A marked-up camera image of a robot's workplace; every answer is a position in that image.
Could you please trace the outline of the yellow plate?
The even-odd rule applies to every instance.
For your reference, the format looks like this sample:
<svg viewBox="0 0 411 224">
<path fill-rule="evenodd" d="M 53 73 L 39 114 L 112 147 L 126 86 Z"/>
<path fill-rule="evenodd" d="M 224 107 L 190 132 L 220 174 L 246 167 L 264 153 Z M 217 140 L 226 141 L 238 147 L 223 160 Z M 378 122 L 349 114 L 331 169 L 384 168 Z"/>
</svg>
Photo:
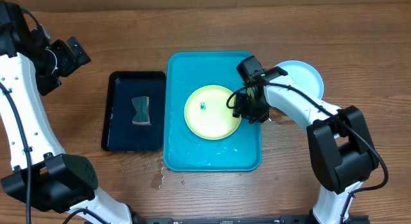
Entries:
<svg viewBox="0 0 411 224">
<path fill-rule="evenodd" d="M 194 91 L 184 106 L 188 128 L 207 140 L 219 140 L 233 134 L 241 117 L 233 116 L 234 99 L 231 90 L 220 85 L 206 85 Z"/>
</svg>

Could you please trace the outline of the green sponge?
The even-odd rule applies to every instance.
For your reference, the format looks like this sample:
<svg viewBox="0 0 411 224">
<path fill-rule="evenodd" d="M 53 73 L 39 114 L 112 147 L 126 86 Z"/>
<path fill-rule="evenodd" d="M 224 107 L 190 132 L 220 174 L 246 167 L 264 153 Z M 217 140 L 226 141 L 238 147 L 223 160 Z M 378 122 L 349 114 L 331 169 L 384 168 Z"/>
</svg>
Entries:
<svg viewBox="0 0 411 224">
<path fill-rule="evenodd" d="M 149 97 L 140 96 L 132 98 L 132 104 L 136 112 L 132 123 L 135 125 L 150 125 Z"/>
</svg>

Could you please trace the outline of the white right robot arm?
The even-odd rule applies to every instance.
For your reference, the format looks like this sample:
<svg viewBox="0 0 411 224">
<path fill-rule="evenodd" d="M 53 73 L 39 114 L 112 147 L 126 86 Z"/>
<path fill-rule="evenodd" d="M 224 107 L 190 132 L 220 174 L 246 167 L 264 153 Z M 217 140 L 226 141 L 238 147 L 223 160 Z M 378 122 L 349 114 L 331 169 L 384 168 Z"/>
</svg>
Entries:
<svg viewBox="0 0 411 224">
<path fill-rule="evenodd" d="M 368 223 L 367 216 L 348 213 L 363 182 L 378 166 L 365 118 L 354 106 L 340 108 L 322 101 L 298 85 L 283 68 L 266 70 L 250 56 L 237 66 L 243 88 L 227 100 L 234 117 L 263 123 L 276 108 L 292 118 L 308 136 L 311 166 L 321 184 L 319 198 L 308 216 L 298 223 Z"/>
</svg>

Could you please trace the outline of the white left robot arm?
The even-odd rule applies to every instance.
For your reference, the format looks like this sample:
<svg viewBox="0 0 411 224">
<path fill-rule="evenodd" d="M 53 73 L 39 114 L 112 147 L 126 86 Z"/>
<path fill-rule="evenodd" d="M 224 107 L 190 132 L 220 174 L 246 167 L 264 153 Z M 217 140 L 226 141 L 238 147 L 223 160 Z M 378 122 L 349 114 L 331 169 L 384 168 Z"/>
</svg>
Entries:
<svg viewBox="0 0 411 224">
<path fill-rule="evenodd" d="M 10 145 L 12 174 L 5 193 L 32 209 L 80 216 L 89 223 L 138 223 L 138 215 L 98 184 L 91 162 L 69 155 L 55 137 L 41 98 L 90 58 L 78 41 L 51 40 L 29 11 L 1 2 L 1 119 Z"/>
</svg>

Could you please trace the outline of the light blue plate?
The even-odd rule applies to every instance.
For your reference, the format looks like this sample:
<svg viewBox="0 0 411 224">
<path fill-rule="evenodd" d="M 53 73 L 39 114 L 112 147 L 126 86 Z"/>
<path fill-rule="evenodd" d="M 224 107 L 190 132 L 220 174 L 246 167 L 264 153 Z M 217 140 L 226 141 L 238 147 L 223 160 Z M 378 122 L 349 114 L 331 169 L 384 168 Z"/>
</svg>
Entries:
<svg viewBox="0 0 411 224">
<path fill-rule="evenodd" d="M 306 62 L 287 60 L 276 65 L 285 70 L 300 87 L 310 94 L 322 99 L 324 82 L 319 72 Z"/>
</svg>

